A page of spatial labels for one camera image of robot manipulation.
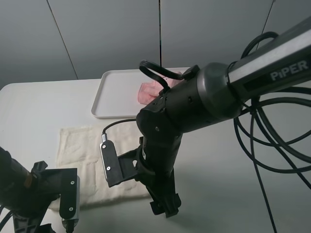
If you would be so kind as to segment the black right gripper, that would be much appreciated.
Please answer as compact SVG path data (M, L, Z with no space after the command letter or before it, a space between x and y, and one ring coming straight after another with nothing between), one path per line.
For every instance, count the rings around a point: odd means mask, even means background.
M117 155L122 182L134 179L146 186L153 199L150 206L154 215L169 218L179 212L181 199L175 190L173 166L180 143L180 135L151 139L143 136L136 149Z

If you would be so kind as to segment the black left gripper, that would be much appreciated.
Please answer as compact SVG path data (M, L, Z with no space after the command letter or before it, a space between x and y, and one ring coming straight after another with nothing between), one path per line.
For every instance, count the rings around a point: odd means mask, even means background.
M4 165L0 169L0 208L9 212L0 226L3 228L12 219L16 233L52 233L51 224L41 222L50 204L60 200L61 181L66 173L77 174L77 169L48 169L44 161L34 163L31 171L15 160ZM68 221L63 227L71 233L76 225Z

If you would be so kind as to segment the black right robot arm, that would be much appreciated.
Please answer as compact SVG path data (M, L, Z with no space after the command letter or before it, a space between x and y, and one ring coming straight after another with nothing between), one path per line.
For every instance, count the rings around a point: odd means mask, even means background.
M118 156L102 133L101 154L109 187L128 180L146 186L155 215L178 213L173 166L184 133L192 132L246 112L246 101L261 95L296 90L311 79L311 20L283 34L266 32L256 37L240 60L229 65L192 66L183 74L142 61L139 69L162 90L140 110L136 123L139 146Z

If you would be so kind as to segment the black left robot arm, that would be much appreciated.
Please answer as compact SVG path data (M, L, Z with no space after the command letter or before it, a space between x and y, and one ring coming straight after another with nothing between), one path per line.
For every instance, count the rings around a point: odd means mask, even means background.
M28 171L8 151L0 150L0 208L9 211L0 223L2 228L12 219L16 233L52 233L51 224L41 222L50 204L60 200L63 227L68 233L74 231L79 221L77 169L47 166L39 161Z

